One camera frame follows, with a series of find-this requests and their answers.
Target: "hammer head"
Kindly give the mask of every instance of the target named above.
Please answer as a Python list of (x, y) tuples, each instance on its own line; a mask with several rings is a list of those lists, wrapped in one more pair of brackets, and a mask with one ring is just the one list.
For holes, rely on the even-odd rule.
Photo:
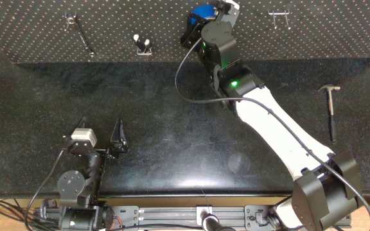
[(322, 86), (318, 91), (326, 89), (327, 91), (332, 91), (332, 90), (340, 90), (339, 86), (334, 86), (333, 84), (326, 84)]

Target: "hammer handle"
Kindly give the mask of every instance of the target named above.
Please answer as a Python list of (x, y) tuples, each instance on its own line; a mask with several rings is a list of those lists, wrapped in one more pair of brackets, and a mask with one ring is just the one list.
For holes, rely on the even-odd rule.
[(331, 142), (335, 144), (337, 142), (337, 129), (335, 126), (335, 121), (333, 120), (333, 114), (330, 115), (330, 125), (331, 125)]

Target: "bundle of cables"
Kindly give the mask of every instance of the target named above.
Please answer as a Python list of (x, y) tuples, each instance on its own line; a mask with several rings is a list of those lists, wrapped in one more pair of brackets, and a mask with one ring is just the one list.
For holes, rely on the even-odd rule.
[(28, 224), (35, 230), (45, 230), (45, 231), (58, 230), (58, 223), (54, 221), (49, 221), (40, 217), (33, 217), (33, 214), (27, 214), (27, 216), (25, 216), (26, 209), (21, 208), (17, 200), (15, 200), (15, 202), (17, 205), (12, 205), (6, 201), (0, 200), (0, 207), (6, 210), (6, 212), (0, 210), (0, 215), (23, 223), (25, 222), (25, 219), (27, 219)]

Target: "speckled black surface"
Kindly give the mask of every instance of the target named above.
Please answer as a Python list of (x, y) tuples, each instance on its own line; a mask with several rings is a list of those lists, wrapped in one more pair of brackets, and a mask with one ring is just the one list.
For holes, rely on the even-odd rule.
[[(310, 135), (330, 145), (325, 83), (334, 93), (338, 151), (360, 164), (370, 194), (370, 60), (255, 61), (277, 102)], [(30, 196), (43, 181), (79, 118), (100, 143), (122, 117), (130, 151), (107, 161), (103, 196), (156, 194), (286, 194), (292, 180), (261, 137), (219, 104), (181, 101), (176, 63), (13, 65), (0, 54), (0, 197)], [(183, 91), (212, 98), (200, 63), (181, 74)], [(41, 196), (56, 196), (57, 178), (79, 168), (63, 157)]]

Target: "robotic arm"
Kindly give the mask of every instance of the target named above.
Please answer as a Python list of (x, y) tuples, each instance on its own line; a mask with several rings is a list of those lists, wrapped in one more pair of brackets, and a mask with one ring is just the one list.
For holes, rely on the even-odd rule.
[(362, 203), (347, 185), (310, 156), (304, 145), (360, 191), (357, 163), (351, 155), (336, 155), (307, 134), (276, 103), (265, 84), (237, 56), (236, 41), (231, 32), (239, 15), (239, 5), (224, 1), (211, 7), (201, 6), (190, 13), (181, 44), (198, 53), (218, 97), (253, 99), (273, 112), (247, 100), (234, 103), (226, 99), (223, 101), (264, 138), (283, 161), (294, 181), (292, 197), (272, 208), (271, 225), (276, 229), (304, 225), (307, 230), (326, 230), (358, 209)]

